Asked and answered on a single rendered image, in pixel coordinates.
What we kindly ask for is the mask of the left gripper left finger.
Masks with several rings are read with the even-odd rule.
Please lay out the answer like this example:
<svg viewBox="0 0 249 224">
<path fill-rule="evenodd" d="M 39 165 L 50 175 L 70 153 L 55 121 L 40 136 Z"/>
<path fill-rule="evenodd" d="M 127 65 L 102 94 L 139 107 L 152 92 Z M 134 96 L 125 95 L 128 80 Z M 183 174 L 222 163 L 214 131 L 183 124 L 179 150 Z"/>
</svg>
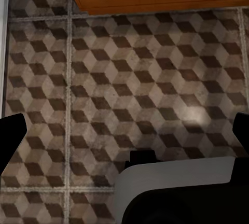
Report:
<svg viewBox="0 0 249 224">
<path fill-rule="evenodd" d="M 0 175 L 26 133 L 27 127 L 22 113 L 0 119 Z"/>
</svg>

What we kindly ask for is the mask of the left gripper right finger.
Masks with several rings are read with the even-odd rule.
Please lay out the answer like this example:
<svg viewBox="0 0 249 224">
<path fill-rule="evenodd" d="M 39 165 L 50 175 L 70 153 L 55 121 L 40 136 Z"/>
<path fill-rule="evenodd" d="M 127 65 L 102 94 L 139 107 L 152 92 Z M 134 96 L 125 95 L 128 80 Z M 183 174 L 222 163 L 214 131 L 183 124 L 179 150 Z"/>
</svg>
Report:
<svg viewBox="0 0 249 224">
<path fill-rule="evenodd" d="M 232 131 L 249 155 L 249 115 L 237 113 Z"/>
</svg>

